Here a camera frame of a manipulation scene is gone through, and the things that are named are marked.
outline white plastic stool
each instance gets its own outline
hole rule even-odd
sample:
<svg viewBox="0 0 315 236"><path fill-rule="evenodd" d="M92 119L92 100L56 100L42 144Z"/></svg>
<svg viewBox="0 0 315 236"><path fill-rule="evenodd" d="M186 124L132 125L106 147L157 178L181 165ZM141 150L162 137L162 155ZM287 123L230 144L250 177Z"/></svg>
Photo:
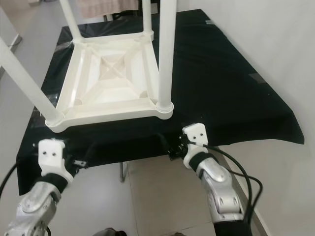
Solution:
<svg viewBox="0 0 315 236"><path fill-rule="evenodd" d="M161 0L159 69L151 1L143 0L141 33L83 38L68 0L60 0L74 51L55 108L0 38L0 64L54 132L70 126L156 116L171 118L177 0Z"/></svg>

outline wire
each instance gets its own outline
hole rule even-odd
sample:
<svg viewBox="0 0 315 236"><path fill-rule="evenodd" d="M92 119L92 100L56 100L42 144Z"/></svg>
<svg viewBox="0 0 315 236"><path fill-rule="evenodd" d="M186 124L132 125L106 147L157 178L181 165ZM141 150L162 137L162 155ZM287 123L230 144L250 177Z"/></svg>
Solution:
<svg viewBox="0 0 315 236"><path fill-rule="evenodd" d="M218 153L221 153L222 155L226 156L231 161L233 161L234 164L241 170L241 172L243 173L244 178L246 180L247 187L248 187L248 203L247 203L247 207L246 207L246 211L245 211L245 215L244 215L244 220L243 221L249 222L249 216L250 216L251 211L252 211L252 184L251 184L250 178L249 178L248 174L246 173L246 171L244 170L243 166L235 158L233 158L231 155L229 155L228 153L226 153L226 152L224 152L224 151L222 151L222 150L220 150L220 149L218 149L216 147L212 147L212 146L209 146L209 145L192 142L192 141L188 140L188 138L187 138L187 143L193 144L193 145L197 145L197 146L201 146L201 147L205 147L205 148L208 148L210 150L213 150L213 151L216 151Z"/></svg>
<svg viewBox="0 0 315 236"><path fill-rule="evenodd" d="M46 232L47 232L48 236L51 236L51 231L50 231L49 227L47 227Z"/></svg>
<svg viewBox="0 0 315 236"><path fill-rule="evenodd" d="M230 173L232 173L232 174L234 174L234 175L236 175L236 176L245 177L243 174L234 172L234 171L229 170L229 169L227 169L227 170L228 170ZM252 220L252 215L253 215L253 213L254 213L254 209L255 209L255 207L256 207L258 201L259 201L259 198L260 198L260 196L261 196L261 194L262 194L262 191L263 191L264 186L263 186L262 182L261 182L259 179L255 178L255 177L252 177L252 176L248 176L248 177L249 177L250 179L254 180L254 181L255 181L256 183L258 183L258 185L259 185L259 191L258 191L258 193L257 193L257 195L256 195L256 197L255 197L255 200L254 200L253 204L252 204L252 208L251 208L251 211L250 211L250 214L249 214L249 218L248 218L248 223L250 224L250 223L251 223L251 220Z"/></svg>
<svg viewBox="0 0 315 236"><path fill-rule="evenodd" d="M8 182L10 176L12 175L12 173L14 172L14 170L16 169L16 167L18 166L17 163L15 163L12 168L10 169L10 171L6 174L2 184L1 184L1 187L0 187L0 200L1 200L1 195L2 195L2 192L3 192L3 189L6 185L6 183Z"/></svg>

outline table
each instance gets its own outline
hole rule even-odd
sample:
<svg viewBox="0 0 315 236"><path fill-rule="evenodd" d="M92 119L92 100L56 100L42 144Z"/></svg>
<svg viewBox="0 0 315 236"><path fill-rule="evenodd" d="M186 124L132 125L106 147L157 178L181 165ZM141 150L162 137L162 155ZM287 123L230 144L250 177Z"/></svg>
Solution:
<svg viewBox="0 0 315 236"><path fill-rule="evenodd" d="M158 58L159 16L153 16L152 22ZM134 33L142 31L142 19L79 28L84 37ZM71 40L69 28L64 27L42 85L55 104L73 51ZM262 139L304 143L293 111L202 10L177 15L172 102L175 109L169 120L121 120L70 127L59 134L44 125L35 109L17 155L18 161L25 160L18 167L20 194L29 191L41 172L32 144L47 138L65 140L67 151L90 166L165 155L161 137L176 148L182 128L196 122L206 125L213 146Z"/></svg>

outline tiled floor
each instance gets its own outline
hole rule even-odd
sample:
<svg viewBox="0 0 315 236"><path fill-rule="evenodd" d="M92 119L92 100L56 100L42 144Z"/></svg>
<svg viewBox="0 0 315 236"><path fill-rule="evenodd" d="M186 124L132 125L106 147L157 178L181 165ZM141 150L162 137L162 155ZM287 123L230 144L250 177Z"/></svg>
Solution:
<svg viewBox="0 0 315 236"><path fill-rule="evenodd" d="M106 228L138 235L129 177L119 182L119 164L82 170L50 224L54 236L92 236Z"/></svg>
<svg viewBox="0 0 315 236"><path fill-rule="evenodd" d="M207 225L207 196L195 173L182 160L167 156L128 163L139 236L161 236ZM214 235L210 227L207 235Z"/></svg>
<svg viewBox="0 0 315 236"><path fill-rule="evenodd" d="M56 8L57 5L59 6L58 1L57 2L43 2L41 6L34 6L34 7L30 7L27 0L0 0L0 2L1 2L2 8L5 10L6 14L9 16L11 23L14 25L16 31L21 36L24 36L26 34L29 25L33 23L34 18L37 15L38 11L42 11L42 9L45 7L53 9L53 8ZM77 8L75 0L70 0L69 2L73 9L73 13L76 18L76 21L79 24L103 21L103 17L83 19L80 16L80 12ZM63 15L60 15L57 13L55 16L56 17L53 18L52 16L47 15L47 19L51 20L52 23L54 23L53 22L54 20L58 20L58 18L61 18L62 20L64 20Z"/></svg>

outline robotic hand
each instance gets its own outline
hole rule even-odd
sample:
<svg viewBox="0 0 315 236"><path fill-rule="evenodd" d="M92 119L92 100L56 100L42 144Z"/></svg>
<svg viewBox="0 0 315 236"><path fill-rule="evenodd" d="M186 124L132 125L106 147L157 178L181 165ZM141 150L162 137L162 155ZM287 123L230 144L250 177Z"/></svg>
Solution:
<svg viewBox="0 0 315 236"><path fill-rule="evenodd" d="M203 124L193 124L183 129L189 141L184 165L193 169L201 179L208 194L212 221L218 236L252 236L248 223L243 221L244 211L232 187L232 177L227 169L215 161L202 145L208 144ZM44 236L53 219L61 193L71 184L83 161L65 164L65 144L58 140L42 140L38 144L38 163L42 178L18 205L16 219L9 225L5 236Z"/></svg>
<svg viewBox="0 0 315 236"><path fill-rule="evenodd" d="M71 184L78 170L86 165L82 161L65 164L64 148L64 142L59 140L39 142L38 163L42 177L19 203L16 219L10 223L4 236L45 235L47 226L56 213L61 193Z"/></svg>
<svg viewBox="0 0 315 236"><path fill-rule="evenodd" d="M232 186L230 172L203 145L208 145L206 128L197 123L183 129L187 146L184 165L193 169L208 194L212 222L218 236L252 236L243 207Z"/></svg>

